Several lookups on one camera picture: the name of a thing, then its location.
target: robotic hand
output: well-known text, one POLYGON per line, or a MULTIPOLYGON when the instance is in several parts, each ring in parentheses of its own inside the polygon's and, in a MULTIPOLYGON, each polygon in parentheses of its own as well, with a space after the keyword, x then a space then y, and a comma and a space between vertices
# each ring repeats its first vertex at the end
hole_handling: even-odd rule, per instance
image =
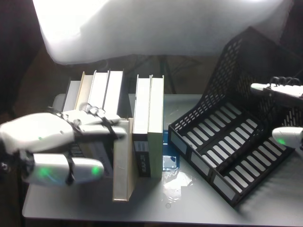
POLYGON ((100 161, 46 151, 72 142, 120 139, 127 133, 116 126, 120 117, 96 107, 63 113, 35 113, 0 125, 0 172, 21 163, 22 179, 40 185, 71 185, 99 179, 100 161))
MULTIPOLYGON (((303 86, 297 78, 274 77, 269 84, 252 84, 250 89, 256 95, 270 96, 282 106, 303 106, 303 86)), ((280 127, 272 131, 273 138, 280 144, 294 148, 303 159, 303 128, 280 127)))

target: blue object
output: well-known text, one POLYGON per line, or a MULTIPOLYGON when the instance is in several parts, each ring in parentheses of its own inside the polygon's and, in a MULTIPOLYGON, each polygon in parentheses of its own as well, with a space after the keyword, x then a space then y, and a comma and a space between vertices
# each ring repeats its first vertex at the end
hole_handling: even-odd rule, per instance
POLYGON ((179 153, 168 144, 168 130, 163 132, 163 171, 176 171, 180 167, 179 153))

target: desk organizer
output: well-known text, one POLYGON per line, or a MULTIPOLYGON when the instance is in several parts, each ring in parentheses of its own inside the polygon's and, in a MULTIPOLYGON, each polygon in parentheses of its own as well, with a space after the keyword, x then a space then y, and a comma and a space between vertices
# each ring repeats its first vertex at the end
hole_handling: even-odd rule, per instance
POLYGON ((248 28, 224 47, 196 106, 169 126, 169 142, 231 206, 293 151, 272 129, 302 124, 301 110, 255 96, 250 85, 302 68, 299 57, 248 28))

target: table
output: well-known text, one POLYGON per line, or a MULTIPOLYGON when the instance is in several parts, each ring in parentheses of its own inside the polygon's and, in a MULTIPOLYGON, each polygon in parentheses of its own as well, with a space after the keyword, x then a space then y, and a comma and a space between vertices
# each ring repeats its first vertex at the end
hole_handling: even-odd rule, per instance
MULTIPOLYGON (((165 128, 201 95, 165 95, 165 128)), ((134 95, 129 95, 132 108, 134 95)), ((30 185, 23 215, 93 221, 303 226, 303 162, 294 153, 235 209, 183 159, 162 180, 139 179, 128 203, 112 202, 112 182, 71 187, 30 185)))

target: glowing green spot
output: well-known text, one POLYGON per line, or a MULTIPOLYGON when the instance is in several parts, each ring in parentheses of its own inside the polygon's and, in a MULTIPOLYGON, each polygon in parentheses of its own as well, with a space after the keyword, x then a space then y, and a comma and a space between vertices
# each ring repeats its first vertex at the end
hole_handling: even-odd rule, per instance
POLYGON ((101 173, 100 168, 98 166, 94 166, 91 169, 91 174, 93 175, 99 175, 101 173))
POLYGON ((285 145, 284 139, 278 139, 278 143, 281 143, 281 144, 285 145))
POLYGON ((46 176, 48 176, 50 174, 50 172, 51 172, 50 168, 46 168, 46 167, 41 168, 39 170, 39 176, 40 177, 46 177, 46 176))

